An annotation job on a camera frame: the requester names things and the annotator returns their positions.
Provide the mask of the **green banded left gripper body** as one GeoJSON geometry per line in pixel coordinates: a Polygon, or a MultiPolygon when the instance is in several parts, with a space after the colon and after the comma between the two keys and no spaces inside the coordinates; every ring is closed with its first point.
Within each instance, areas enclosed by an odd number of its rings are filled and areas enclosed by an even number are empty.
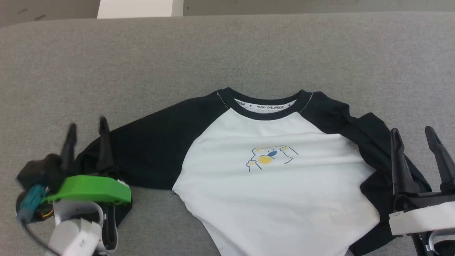
{"type": "Polygon", "coordinates": [[[43,186],[50,189],[43,199],[43,220],[57,217],[56,206],[52,204],[63,201],[94,202],[102,209],[106,206],[113,207],[116,212],[116,226],[120,225],[132,208],[130,186],[115,176],[59,175],[53,179],[45,179],[43,186]]]}

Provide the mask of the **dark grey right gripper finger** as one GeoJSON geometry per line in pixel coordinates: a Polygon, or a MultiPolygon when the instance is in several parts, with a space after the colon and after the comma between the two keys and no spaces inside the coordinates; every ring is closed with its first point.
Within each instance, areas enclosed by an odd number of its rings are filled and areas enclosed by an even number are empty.
{"type": "Polygon", "coordinates": [[[425,135],[429,149],[434,154],[439,170],[441,184],[439,185],[442,192],[453,192],[455,189],[455,164],[449,152],[437,136],[434,128],[425,127],[425,135]]]}
{"type": "Polygon", "coordinates": [[[412,195],[420,193],[420,186],[414,181],[405,157],[405,146],[397,128],[391,129],[391,162],[393,194],[412,195]]]}

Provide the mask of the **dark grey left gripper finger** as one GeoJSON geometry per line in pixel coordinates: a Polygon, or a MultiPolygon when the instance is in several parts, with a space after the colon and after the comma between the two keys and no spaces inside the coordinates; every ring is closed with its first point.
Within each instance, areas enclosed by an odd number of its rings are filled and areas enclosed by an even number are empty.
{"type": "Polygon", "coordinates": [[[77,143],[77,126],[71,123],[61,150],[61,169],[64,175],[73,175],[75,145],[77,143]]]}
{"type": "Polygon", "coordinates": [[[112,148],[109,138],[109,126],[106,117],[100,117],[99,123],[99,154],[96,171],[101,175],[109,175],[115,170],[112,148]]]}

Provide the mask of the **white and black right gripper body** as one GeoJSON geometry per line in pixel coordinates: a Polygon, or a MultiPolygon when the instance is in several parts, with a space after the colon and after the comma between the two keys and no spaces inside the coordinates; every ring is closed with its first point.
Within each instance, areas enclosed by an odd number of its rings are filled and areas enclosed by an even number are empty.
{"type": "Polygon", "coordinates": [[[389,215],[392,235],[410,235],[455,227],[454,191],[399,194],[389,215]]]}

